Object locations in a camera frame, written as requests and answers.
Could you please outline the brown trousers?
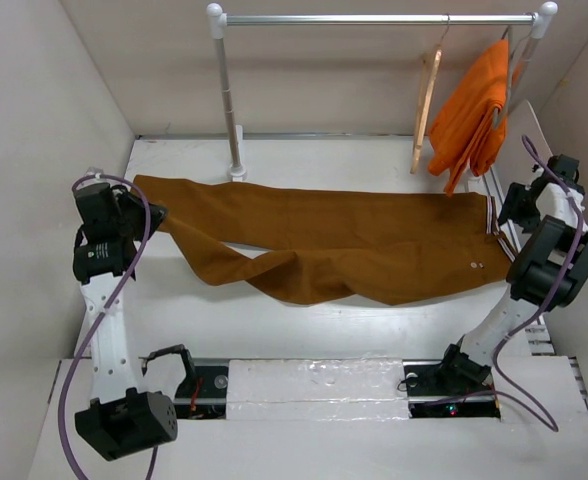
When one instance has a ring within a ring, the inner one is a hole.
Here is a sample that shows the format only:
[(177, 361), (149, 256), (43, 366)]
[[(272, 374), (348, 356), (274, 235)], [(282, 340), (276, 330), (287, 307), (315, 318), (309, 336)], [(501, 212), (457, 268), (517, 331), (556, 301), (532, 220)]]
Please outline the brown trousers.
[(211, 286), (245, 282), (313, 305), (401, 305), (501, 282), (515, 249), (478, 193), (369, 193), (201, 184), (139, 175), (162, 230)]

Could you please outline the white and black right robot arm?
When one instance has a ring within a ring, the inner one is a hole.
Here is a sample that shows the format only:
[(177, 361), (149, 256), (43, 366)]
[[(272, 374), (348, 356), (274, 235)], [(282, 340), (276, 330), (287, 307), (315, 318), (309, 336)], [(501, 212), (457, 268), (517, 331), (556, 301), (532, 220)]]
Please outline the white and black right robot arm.
[(551, 157), (527, 184), (508, 189), (500, 225), (510, 221), (529, 239), (515, 257), (507, 290), (480, 325), (448, 347), (436, 369), (447, 393), (482, 384), (493, 367), (495, 351), (526, 321), (573, 302), (588, 279), (588, 227), (582, 216), (585, 190), (579, 185), (579, 161)]

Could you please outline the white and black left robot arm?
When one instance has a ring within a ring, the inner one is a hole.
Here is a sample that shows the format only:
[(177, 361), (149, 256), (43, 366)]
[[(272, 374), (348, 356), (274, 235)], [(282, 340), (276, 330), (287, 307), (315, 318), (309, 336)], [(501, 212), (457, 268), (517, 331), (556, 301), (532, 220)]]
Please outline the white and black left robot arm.
[(72, 192), (82, 220), (73, 257), (89, 334), (82, 348), (93, 366), (89, 405), (74, 423), (88, 445), (114, 461), (177, 437), (170, 398), (150, 388), (135, 355), (124, 299), (147, 241), (168, 210), (117, 177), (87, 176)]

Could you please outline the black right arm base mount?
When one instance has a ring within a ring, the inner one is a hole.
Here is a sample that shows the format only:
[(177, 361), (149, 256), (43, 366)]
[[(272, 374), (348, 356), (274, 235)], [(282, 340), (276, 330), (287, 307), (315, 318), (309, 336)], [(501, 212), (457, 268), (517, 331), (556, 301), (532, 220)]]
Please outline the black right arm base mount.
[(455, 344), (441, 360), (403, 362), (397, 386), (408, 398), (412, 419), (500, 418), (489, 366), (473, 362)]

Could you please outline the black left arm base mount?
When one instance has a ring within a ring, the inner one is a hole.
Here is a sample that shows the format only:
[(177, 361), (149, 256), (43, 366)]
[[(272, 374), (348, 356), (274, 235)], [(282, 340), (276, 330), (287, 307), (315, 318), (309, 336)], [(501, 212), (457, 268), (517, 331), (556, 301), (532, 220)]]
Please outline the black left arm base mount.
[(227, 360), (195, 360), (184, 344), (177, 344), (141, 357), (141, 366), (149, 389), (169, 396), (179, 419), (222, 420), (226, 417)]

